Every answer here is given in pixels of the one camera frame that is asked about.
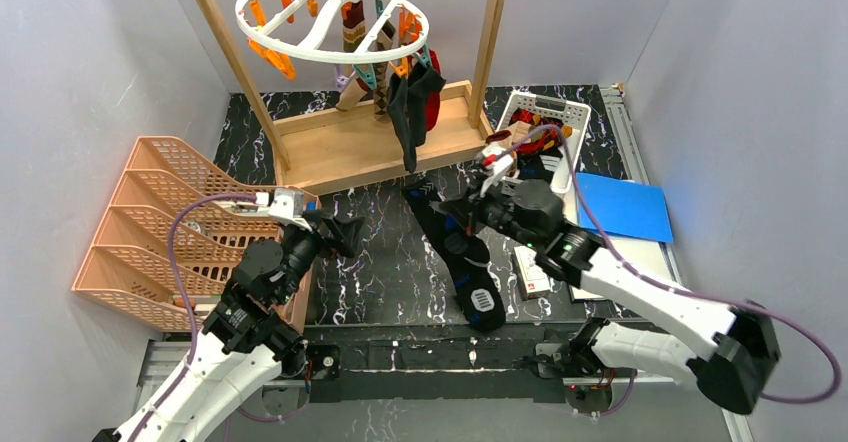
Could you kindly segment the beige sock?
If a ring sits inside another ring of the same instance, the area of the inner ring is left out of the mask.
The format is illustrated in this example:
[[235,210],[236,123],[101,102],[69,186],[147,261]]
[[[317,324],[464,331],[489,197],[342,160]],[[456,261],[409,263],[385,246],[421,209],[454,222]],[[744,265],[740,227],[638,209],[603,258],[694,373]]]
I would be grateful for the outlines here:
[[354,108],[369,92],[370,89],[356,75],[356,78],[351,81],[348,87],[343,92],[340,92],[335,108],[338,111],[349,111]]

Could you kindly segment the red sock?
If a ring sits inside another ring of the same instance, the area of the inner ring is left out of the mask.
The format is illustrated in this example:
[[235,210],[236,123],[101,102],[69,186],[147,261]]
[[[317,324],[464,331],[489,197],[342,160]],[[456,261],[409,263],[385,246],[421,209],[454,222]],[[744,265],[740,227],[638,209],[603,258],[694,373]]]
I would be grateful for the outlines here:
[[441,91],[446,83],[441,73],[438,54],[435,50],[429,50],[431,69],[427,74],[427,98],[425,101],[426,131],[434,129],[440,112]]

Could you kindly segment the striped sock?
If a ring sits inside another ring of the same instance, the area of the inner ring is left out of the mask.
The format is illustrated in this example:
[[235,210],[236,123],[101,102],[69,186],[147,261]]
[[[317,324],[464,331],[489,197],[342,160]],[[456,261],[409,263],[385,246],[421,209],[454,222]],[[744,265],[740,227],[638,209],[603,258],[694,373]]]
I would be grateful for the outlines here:
[[354,52],[366,35],[363,1],[348,2],[342,6],[343,50]]

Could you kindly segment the blue folder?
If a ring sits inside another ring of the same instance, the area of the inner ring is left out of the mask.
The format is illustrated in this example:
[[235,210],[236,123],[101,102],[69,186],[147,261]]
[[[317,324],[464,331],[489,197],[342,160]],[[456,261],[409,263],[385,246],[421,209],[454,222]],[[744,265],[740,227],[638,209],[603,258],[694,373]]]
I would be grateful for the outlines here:
[[608,235],[661,243],[674,241],[661,187],[589,173],[578,173],[577,182]]

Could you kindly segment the white round clip hanger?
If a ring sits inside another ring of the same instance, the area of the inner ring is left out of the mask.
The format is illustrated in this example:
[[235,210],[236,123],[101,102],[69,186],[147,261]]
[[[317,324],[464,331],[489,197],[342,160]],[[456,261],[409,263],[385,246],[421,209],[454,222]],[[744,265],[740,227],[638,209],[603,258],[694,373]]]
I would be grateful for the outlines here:
[[[322,45],[330,33],[331,26],[341,19],[342,6],[345,3],[357,1],[360,0],[325,0],[317,9],[312,26],[304,38],[294,43],[280,39],[276,34],[289,18],[295,16],[302,7],[308,4],[309,0],[292,0],[279,11],[263,17],[256,17],[253,13],[254,7],[261,6],[260,0],[237,0],[235,16],[238,28],[248,39],[291,58],[311,62],[336,65],[395,62],[414,57],[414,52],[424,45],[428,46],[429,21],[419,7],[409,0],[377,0],[376,21],[367,27],[362,43],[354,52],[323,49]],[[405,45],[377,52],[374,48],[377,35],[383,24],[390,21],[395,14],[403,14],[411,22],[412,39]]]

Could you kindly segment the wooden hanger rack frame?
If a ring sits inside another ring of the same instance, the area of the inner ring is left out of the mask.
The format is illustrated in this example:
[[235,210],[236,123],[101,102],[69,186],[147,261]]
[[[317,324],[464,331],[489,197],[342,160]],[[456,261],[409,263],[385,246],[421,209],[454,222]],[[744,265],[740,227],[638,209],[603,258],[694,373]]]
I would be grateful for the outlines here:
[[[349,111],[333,107],[274,119],[242,53],[250,47],[249,39],[236,22],[236,1],[196,0],[271,144],[278,184],[323,195],[410,174],[404,168],[402,148],[388,113],[383,120],[374,117],[372,90]],[[271,15],[290,1],[260,0],[261,6],[254,7],[253,13],[256,17]],[[324,1],[309,0],[282,25],[276,36],[291,43],[301,41]],[[362,1],[367,29],[376,21],[377,0]],[[437,124],[428,132],[426,142],[416,147],[415,172],[468,161],[483,149],[492,134],[483,101],[503,5],[504,0],[487,0],[474,76],[471,80],[444,85]],[[396,29],[391,49],[409,43],[413,33],[406,16],[395,14],[390,22]],[[323,49],[344,51],[342,28],[341,14],[341,19],[331,26]],[[408,80],[418,63],[414,57],[387,63],[389,98],[391,75],[395,73]]]

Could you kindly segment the white perforated laundry basket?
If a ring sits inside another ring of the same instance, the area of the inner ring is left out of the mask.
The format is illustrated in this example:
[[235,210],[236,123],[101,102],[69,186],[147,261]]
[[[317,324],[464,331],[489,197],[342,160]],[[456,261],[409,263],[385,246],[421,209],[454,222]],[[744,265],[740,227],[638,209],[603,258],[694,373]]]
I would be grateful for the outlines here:
[[546,180],[555,194],[566,195],[572,188],[571,175],[577,171],[592,115],[592,108],[581,102],[512,91],[497,125],[499,131],[513,134],[508,143],[538,126],[556,127],[535,134],[517,149],[515,176]]

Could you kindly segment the small white red box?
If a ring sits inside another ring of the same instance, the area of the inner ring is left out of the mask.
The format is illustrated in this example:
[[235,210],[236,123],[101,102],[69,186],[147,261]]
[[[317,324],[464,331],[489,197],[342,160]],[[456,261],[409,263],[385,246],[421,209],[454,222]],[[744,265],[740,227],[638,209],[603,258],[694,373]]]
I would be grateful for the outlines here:
[[535,262],[536,252],[525,246],[513,248],[513,264],[523,300],[547,297],[552,288],[549,276]]

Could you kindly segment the brown argyle sock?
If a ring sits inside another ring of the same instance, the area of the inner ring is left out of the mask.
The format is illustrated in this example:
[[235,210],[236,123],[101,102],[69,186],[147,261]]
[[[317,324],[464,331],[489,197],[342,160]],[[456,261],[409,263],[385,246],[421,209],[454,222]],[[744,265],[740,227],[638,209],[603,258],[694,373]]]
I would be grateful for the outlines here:
[[[390,50],[393,47],[395,34],[394,25],[390,21],[385,22],[377,35],[375,50],[377,52]],[[388,106],[388,63],[386,61],[375,63],[373,68],[376,76],[376,88],[373,90],[374,117],[376,120],[383,120],[387,116]]]

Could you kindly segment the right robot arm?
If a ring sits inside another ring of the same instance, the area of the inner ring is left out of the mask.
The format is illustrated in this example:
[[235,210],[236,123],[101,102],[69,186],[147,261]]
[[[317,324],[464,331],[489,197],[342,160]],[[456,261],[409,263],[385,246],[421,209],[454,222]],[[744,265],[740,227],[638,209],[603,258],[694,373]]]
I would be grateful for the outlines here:
[[611,243],[566,219],[563,200],[542,180],[471,186],[433,206],[467,234],[488,227],[532,249],[553,279],[621,304],[657,328],[592,319],[568,343],[574,363],[669,377],[727,411],[753,412],[781,357],[774,325],[759,308],[705,300],[626,265]]

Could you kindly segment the orange clothes peg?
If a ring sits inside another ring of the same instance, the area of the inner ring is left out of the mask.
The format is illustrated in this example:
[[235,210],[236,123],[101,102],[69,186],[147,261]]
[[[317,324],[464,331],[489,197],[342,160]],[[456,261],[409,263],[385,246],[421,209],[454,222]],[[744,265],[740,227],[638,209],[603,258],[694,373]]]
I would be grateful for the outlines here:
[[252,39],[248,40],[248,45],[257,56],[278,70],[285,78],[288,80],[295,80],[297,78],[297,71],[288,55],[268,49]]

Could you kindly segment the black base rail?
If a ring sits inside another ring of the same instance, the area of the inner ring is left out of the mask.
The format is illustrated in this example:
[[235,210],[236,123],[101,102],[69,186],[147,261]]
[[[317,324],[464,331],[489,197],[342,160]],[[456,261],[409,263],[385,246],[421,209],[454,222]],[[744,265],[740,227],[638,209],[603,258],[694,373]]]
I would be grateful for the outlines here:
[[617,387],[630,372],[585,375],[563,367],[558,347],[574,322],[509,323],[480,334],[462,325],[309,326],[314,403],[406,399],[562,402],[570,386]]

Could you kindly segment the black sock with blue print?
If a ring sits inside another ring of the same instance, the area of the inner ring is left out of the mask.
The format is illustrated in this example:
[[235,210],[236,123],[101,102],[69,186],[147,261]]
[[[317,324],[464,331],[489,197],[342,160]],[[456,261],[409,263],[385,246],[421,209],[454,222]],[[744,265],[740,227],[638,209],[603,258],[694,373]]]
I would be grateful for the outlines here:
[[431,201],[442,201],[442,197],[428,179],[405,186],[402,193],[428,242],[446,264],[468,325],[483,333],[501,328],[506,322],[506,310],[488,272],[491,257],[486,243],[476,236],[446,229],[445,214],[430,206]]

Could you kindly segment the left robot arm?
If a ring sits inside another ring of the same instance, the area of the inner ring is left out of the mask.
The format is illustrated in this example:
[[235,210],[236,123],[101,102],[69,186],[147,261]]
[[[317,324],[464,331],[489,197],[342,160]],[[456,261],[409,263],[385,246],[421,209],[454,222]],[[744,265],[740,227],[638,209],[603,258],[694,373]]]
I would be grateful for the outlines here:
[[277,313],[298,291],[316,258],[352,257],[360,217],[340,220],[308,210],[281,240],[247,245],[219,302],[166,381],[126,422],[97,441],[204,441],[265,383],[304,352],[301,332]]

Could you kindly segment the white flat board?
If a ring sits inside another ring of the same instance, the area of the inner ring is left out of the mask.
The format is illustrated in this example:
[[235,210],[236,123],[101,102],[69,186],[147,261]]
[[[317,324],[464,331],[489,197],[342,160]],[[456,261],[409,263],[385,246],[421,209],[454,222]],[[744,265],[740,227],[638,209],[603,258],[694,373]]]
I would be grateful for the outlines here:
[[[611,236],[614,247],[642,275],[656,280],[670,280],[661,244],[623,236]],[[617,303],[642,300],[645,292],[656,292],[649,284],[640,283],[606,249],[598,249],[590,259],[591,269],[583,274],[579,288],[570,287],[573,301],[611,300]]]

